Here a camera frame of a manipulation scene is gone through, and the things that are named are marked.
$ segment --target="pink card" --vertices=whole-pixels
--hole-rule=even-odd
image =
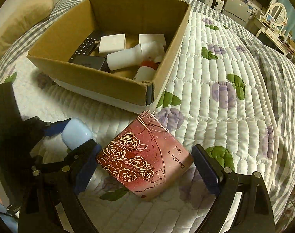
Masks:
[[[193,163],[193,157],[149,112],[141,113],[97,156],[136,195],[150,200]]]

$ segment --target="bed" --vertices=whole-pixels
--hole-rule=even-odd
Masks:
[[[55,122],[78,117],[105,146],[135,115],[59,87],[26,57],[45,29],[81,1],[58,0],[44,21],[15,41],[0,61],[0,83],[13,82],[23,118],[39,116]],[[232,154],[236,172],[259,171],[276,223],[295,184],[295,66],[232,19],[199,1],[184,1],[192,13],[165,89],[179,100],[163,101],[155,115],[187,150],[196,143],[204,148],[222,146]],[[232,89],[234,81],[228,74],[240,78],[241,90]],[[66,151],[57,136],[45,138],[33,153],[49,163],[62,160]],[[98,168],[79,196],[101,232],[194,232],[214,199],[194,166],[151,202],[141,202],[130,193],[116,201],[99,198],[119,187]],[[229,229],[239,198],[237,194],[222,231]],[[61,206],[58,213],[64,228],[71,231]]]

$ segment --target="gray checkered blanket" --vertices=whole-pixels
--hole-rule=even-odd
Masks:
[[[0,61],[0,83],[10,65],[27,51],[63,13],[83,0],[58,0],[50,16],[20,37]],[[183,0],[192,11],[219,21],[250,50],[261,70],[279,131],[275,178],[270,192],[275,222],[282,214],[295,184],[295,66],[285,56],[263,45],[241,25],[197,0]]]

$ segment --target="cardboard box flap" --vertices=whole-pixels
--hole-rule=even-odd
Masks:
[[[67,62],[77,47],[98,29],[89,0],[64,13],[30,48],[35,57]]]
[[[168,42],[187,9],[187,3],[179,0],[90,0],[90,3],[102,30],[164,34]]]
[[[173,62],[174,62],[177,52],[179,51],[181,42],[183,40],[190,12],[191,12],[191,7],[190,7],[190,5],[187,5],[187,9],[185,11],[185,16],[179,25],[179,29],[175,33],[175,35],[169,45],[169,48],[164,56],[164,59],[156,71],[156,74],[155,74],[154,80],[153,80],[155,97],[158,96],[163,84],[166,81],[168,70],[170,70],[170,67],[172,65],[174,65]]]
[[[138,83],[80,65],[27,56],[45,74],[63,82],[141,106],[146,105],[147,83]]]

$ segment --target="teal curtain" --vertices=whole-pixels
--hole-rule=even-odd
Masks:
[[[285,9],[287,11],[288,22],[284,27],[285,35],[292,31],[292,39],[295,41],[295,9],[289,0],[278,0],[278,2],[285,5]]]

